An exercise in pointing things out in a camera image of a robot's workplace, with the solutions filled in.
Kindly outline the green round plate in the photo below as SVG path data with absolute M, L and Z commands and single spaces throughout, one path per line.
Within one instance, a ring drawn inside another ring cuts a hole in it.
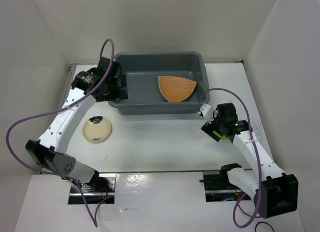
M 219 134 L 217 131 L 213 131 L 213 138 L 219 142 L 220 140 L 228 140 L 229 138 L 225 135 Z

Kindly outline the cream round plate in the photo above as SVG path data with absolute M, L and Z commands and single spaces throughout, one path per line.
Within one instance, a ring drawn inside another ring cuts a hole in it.
M 104 116 L 93 116 L 89 118 L 82 127 L 82 135 L 90 143 L 101 143 L 106 140 L 112 132 L 110 120 Z

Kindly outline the orange woven fan-shaped plate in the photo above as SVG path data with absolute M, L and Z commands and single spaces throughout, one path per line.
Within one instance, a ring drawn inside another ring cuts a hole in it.
M 197 86 L 197 82 L 177 76 L 159 76 L 158 88 L 168 102 L 182 102 L 188 99 Z

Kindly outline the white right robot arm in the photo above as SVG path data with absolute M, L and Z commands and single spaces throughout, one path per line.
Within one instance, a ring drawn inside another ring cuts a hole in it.
M 219 171 L 219 183 L 229 189 L 235 186 L 250 197 L 263 219 L 293 212 L 298 207 L 299 183 L 293 174 L 286 174 L 258 141 L 250 122 L 239 120 L 232 103 L 208 104 L 200 107 L 199 115 L 206 123 L 204 131 L 217 142 L 227 138 L 243 154 L 255 175 L 238 163 L 228 164 Z

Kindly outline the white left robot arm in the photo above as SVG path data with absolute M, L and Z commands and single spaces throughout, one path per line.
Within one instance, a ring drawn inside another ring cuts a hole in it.
M 29 140 L 25 148 L 42 167 L 94 192 L 106 180 L 97 170 L 66 154 L 69 142 L 86 112 L 96 102 L 127 99 L 127 94 L 126 77 L 120 64 L 102 57 L 97 67 L 75 76 L 63 111 L 36 141 Z

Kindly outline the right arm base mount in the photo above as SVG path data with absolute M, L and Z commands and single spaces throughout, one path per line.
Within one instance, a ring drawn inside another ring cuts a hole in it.
M 200 183 L 204 186 L 206 202 L 236 201 L 242 191 L 231 185 L 225 185 L 219 171 L 205 171 Z

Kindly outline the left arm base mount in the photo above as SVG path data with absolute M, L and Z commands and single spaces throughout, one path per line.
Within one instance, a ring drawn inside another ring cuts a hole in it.
M 114 204 L 115 202 L 115 189 L 116 189 L 116 178 L 115 173 L 102 173 L 99 175 L 101 183 L 97 185 L 94 189 L 81 184 L 81 191 L 88 204 Z M 71 183 L 69 198 L 69 205 L 83 205 L 83 199 L 79 188 Z

